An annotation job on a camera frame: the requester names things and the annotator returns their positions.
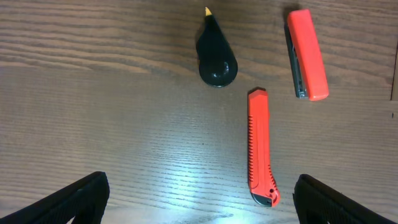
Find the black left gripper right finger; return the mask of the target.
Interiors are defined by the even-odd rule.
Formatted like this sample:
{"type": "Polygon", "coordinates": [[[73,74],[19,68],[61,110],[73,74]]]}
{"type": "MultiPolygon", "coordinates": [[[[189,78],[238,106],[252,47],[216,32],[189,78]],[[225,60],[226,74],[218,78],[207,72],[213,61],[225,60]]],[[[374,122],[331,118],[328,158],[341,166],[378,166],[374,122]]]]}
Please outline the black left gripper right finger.
{"type": "Polygon", "coordinates": [[[396,224],[308,174],[299,176],[293,200],[300,224],[396,224]]]}

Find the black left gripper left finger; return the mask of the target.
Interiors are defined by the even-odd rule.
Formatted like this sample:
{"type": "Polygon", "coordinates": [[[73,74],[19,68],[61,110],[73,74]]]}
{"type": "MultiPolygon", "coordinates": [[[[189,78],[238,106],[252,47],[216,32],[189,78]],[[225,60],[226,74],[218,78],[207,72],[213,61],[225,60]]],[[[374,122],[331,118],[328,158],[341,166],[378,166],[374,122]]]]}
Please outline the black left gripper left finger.
{"type": "Polygon", "coordinates": [[[1,223],[100,223],[109,195],[106,174],[96,171],[1,218],[1,223]]]}

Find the orange stapler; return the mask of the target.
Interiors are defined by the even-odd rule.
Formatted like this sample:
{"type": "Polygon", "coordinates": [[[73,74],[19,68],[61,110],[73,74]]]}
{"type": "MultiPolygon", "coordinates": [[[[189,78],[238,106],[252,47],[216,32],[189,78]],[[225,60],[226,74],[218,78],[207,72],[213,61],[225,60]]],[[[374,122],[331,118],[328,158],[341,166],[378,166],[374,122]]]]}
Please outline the orange stapler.
{"type": "Polygon", "coordinates": [[[296,97],[310,101],[327,98],[329,88],[325,66],[308,9],[288,13],[285,37],[296,97]]]}

